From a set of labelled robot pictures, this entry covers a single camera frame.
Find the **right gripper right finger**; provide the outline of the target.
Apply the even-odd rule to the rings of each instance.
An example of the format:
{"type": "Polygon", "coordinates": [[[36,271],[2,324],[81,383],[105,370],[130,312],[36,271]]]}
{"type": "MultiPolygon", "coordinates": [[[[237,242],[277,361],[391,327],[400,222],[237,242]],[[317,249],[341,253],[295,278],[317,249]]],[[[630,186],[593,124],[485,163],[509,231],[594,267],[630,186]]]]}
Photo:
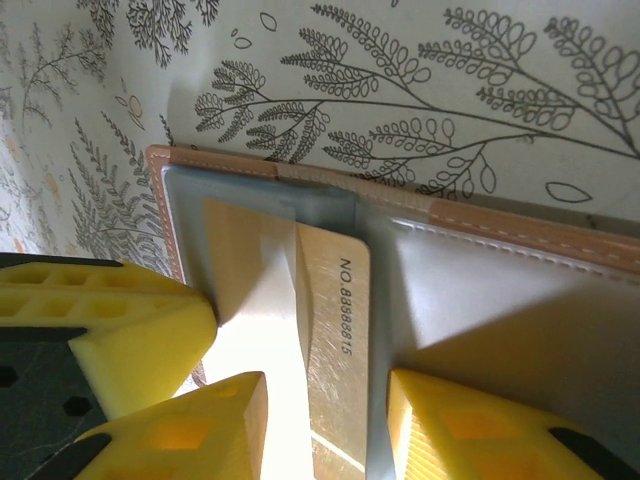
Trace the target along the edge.
{"type": "Polygon", "coordinates": [[[388,383],[399,479],[625,479],[628,465],[548,412],[408,369],[388,383]]]}

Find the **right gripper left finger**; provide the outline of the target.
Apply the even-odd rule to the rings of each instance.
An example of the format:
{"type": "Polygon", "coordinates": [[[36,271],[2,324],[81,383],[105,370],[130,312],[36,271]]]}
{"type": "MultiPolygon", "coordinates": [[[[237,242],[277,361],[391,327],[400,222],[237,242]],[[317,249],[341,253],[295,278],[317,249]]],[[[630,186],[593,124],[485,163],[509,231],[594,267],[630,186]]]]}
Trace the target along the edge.
{"type": "Polygon", "coordinates": [[[241,373],[100,425],[110,442],[79,479],[259,479],[266,376],[241,373]]]}

